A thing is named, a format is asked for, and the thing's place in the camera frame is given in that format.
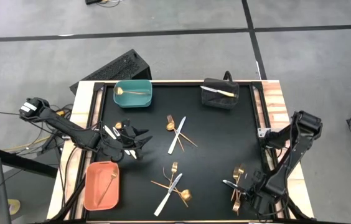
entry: metal clamp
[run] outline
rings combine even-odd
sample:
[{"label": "metal clamp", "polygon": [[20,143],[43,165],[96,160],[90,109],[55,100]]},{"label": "metal clamp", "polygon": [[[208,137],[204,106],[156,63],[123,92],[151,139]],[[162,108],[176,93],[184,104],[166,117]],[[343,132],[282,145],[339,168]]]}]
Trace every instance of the metal clamp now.
[{"label": "metal clamp", "polygon": [[265,134],[268,132],[268,131],[280,131],[281,128],[258,128],[257,129],[257,135],[259,138],[263,138],[265,137]]}]

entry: floor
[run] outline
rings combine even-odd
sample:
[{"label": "floor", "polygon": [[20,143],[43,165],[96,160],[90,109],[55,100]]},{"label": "floor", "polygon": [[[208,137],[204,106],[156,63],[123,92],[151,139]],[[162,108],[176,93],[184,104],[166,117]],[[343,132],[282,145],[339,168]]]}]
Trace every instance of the floor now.
[{"label": "floor", "polygon": [[[192,34],[172,31],[184,29]],[[150,32],[157,30],[170,31]],[[289,114],[306,110],[324,123],[302,160],[314,215],[351,223],[351,0],[124,0],[114,8],[0,0],[0,111],[16,113],[34,96],[72,103],[71,84],[129,49],[157,80],[221,78],[226,70],[235,79],[280,80]],[[0,114],[0,149],[38,133]],[[54,182],[16,177],[8,195],[25,206],[14,223],[42,221]]]}]

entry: teal bowl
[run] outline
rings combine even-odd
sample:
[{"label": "teal bowl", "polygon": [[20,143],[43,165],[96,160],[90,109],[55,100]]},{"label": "teal bowl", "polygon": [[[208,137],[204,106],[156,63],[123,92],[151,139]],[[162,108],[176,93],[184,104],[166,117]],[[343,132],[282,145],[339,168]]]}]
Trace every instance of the teal bowl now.
[{"label": "teal bowl", "polygon": [[[116,83],[116,87],[122,88],[124,93],[117,95],[113,93],[113,100],[122,108],[139,108],[151,105],[152,101],[152,83],[149,80],[122,80]],[[133,91],[139,93],[148,93],[139,95],[134,93],[126,93],[126,91]]]}]

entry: black tray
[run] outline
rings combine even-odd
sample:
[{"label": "black tray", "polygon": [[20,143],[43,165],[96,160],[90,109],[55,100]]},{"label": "black tray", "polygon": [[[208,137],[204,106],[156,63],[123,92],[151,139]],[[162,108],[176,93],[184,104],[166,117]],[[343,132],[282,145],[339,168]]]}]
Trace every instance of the black tray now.
[{"label": "black tray", "polygon": [[[113,101],[114,84],[105,85],[100,120],[109,127],[122,119],[131,119],[137,128],[150,131],[154,137],[144,146],[140,162],[125,155],[120,167],[120,200],[111,210],[87,211],[87,220],[110,221],[187,221],[187,220],[251,220],[257,219],[249,205],[232,211],[232,189],[222,183],[232,180],[233,168],[246,164],[250,170],[262,170],[261,150],[257,138],[258,118],[251,83],[240,83],[239,102],[232,110],[201,104],[201,89],[196,83],[153,83],[152,104],[147,108],[120,108]],[[176,126],[186,116],[182,133],[198,147],[183,142],[185,152],[177,143],[172,155],[167,153],[175,136],[166,131],[168,114]],[[156,217],[153,213],[167,193],[150,180],[168,184],[162,168],[171,175],[171,165],[178,162],[183,176],[177,188],[190,189],[192,200],[187,208],[177,194],[172,194]],[[251,184],[251,179],[240,185]]]}]

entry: knife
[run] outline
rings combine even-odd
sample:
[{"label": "knife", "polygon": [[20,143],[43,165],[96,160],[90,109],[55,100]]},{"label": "knife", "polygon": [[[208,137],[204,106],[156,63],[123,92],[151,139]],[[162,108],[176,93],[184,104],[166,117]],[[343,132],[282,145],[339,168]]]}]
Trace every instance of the knife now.
[{"label": "knife", "polygon": [[177,143],[178,135],[179,135],[180,132],[181,132],[181,128],[182,128],[182,126],[184,125],[185,119],[187,119],[186,116],[184,116],[184,118],[182,118],[181,123],[180,123],[180,125],[178,126],[177,131],[175,132],[175,138],[173,139],[173,142],[172,142],[171,145],[170,145],[169,151],[167,152],[168,154],[172,154],[172,153],[173,153],[174,147],[176,146],[176,143]]},{"label": "knife", "polygon": [[161,213],[164,205],[166,204],[167,200],[170,197],[171,192],[174,190],[174,187],[176,187],[176,185],[177,185],[178,181],[180,181],[181,177],[182,177],[182,174],[178,175],[177,178],[175,178],[174,182],[171,184],[171,186],[169,187],[169,190],[167,191],[167,195],[164,197],[164,199],[162,200],[160,205],[157,207],[157,209],[154,213],[155,216],[158,216]]},{"label": "knife", "polygon": [[245,191],[243,188],[237,186],[236,184],[234,184],[233,182],[230,182],[229,180],[223,180],[223,183],[227,184],[228,186],[230,186],[234,190],[238,190],[240,192],[244,192]]},{"label": "knife", "polygon": [[230,92],[227,92],[227,91],[222,91],[222,90],[216,90],[216,89],[213,89],[213,88],[209,88],[207,86],[200,86],[202,89],[204,90],[207,90],[207,91],[212,91],[214,93],[220,93],[220,94],[223,94],[225,96],[229,96],[229,97],[235,97],[235,94],[233,93],[230,93]]},{"label": "knife", "polygon": [[[117,136],[117,137],[120,137],[120,133],[119,133],[119,131],[115,128],[115,127],[112,127],[113,128],[113,132],[114,132],[114,134]],[[127,154],[127,155],[129,155],[130,156],[130,153],[131,153],[131,155],[134,157],[134,159],[137,159],[137,156],[136,156],[136,152],[134,151],[134,150],[124,150],[125,151],[125,153]]]}]

